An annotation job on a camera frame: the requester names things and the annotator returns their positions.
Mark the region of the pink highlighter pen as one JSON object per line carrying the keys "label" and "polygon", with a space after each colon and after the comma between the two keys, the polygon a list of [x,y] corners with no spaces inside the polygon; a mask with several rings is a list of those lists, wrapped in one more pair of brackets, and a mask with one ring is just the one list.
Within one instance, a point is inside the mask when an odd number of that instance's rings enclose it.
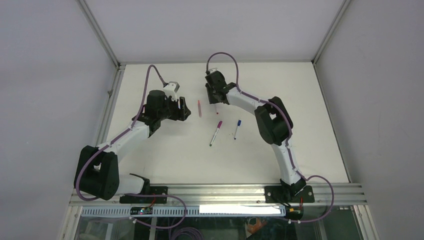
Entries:
{"label": "pink highlighter pen", "polygon": [[198,116],[199,118],[202,117],[202,106],[200,100],[197,100],[197,109],[198,109]]}

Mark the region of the white pen green end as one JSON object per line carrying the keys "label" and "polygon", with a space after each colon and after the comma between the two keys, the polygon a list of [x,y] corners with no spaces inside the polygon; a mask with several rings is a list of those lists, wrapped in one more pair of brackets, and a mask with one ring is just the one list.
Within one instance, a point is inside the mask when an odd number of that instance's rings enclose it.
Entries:
{"label": "white pen green end", "polygon": [[214,134],[212,135],[212,138],[211,138],[210,143],[209,143],[209,146],[210,147],[213,145],[213,143],[214,143],[214,141],[215,141],[215,139],[216,139],[216,137],[218,135],[219,130],[220,130],[220,128],[217,127],[216,130],[215,130],[215,132],[214,132]]}

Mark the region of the white pen blue end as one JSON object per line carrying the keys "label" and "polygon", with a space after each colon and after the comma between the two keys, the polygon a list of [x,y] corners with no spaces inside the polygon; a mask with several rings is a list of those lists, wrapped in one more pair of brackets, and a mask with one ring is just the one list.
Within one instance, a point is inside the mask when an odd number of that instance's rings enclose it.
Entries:
{"label": "white pen blue end", "polygon": [[235,129],[235,131],[234,131],[234,136],[233,136],[233,139],[234,139],[234,140],[236,140],[236,139],[237,139],[237,137],[238,137],[239,128],[240,128],[240,126],[239,126],[239,125],[237,125],[237,126],[236,126],[236,129]]}

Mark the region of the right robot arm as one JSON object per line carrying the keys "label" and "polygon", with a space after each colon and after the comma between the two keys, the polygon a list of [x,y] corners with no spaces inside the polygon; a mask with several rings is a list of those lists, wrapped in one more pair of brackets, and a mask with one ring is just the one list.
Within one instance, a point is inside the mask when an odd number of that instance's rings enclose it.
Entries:
{"label": "right robot arm", "polygon": [[226,83],[224,75],[217,70],[207,70],[205,79],[211,104],[236,106],[254,115],[260,136],[274,151],[280,170],[282,196],[289,203],[296,202],[302,196],[306,180],[291,151],[293,121],[282,100],[277,96],[264,100],[241,91],[236,83]]}

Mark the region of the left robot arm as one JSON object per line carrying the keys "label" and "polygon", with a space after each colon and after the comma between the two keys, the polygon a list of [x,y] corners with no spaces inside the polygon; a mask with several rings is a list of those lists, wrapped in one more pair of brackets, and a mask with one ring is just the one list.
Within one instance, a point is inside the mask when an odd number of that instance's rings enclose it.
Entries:
{"label": "left robot arm", "polygon": [[111,140],[85,146],[79,155],[74,188],[80,199],[110,200],[115,195],[131,195],[138,203],[151,196],[148,179],[134,173],[121,174],[120,161],[151,137],[163,120],[185,121],[191,114],[183,96],[165,90],[151,90],[141,110],[129,125]]}

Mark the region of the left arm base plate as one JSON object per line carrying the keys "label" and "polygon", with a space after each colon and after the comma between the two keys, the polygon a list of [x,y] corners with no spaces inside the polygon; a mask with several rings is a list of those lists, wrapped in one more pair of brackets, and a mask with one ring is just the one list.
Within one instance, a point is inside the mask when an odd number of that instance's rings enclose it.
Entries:
{"label": "left arm base plate", "polygon": [[143,189],[142,192],[125,194],[119,198],[120,204],[166,204],[167,197],[165,195],[168,194],[169,188],[165,185],[151,185],[147,189]]}

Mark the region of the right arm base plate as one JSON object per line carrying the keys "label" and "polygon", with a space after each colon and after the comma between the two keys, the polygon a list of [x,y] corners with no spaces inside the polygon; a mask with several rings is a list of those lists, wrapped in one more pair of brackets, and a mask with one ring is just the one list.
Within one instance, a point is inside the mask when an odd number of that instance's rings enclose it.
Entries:
{"label": "right arm base plate", "polygon": [[281,185],[267,185],[264,187],[265,202],[268,204],[300,204],[314,203],[315,196],[313,188],[306,185],[296,195],[291,195],[288,190]]}

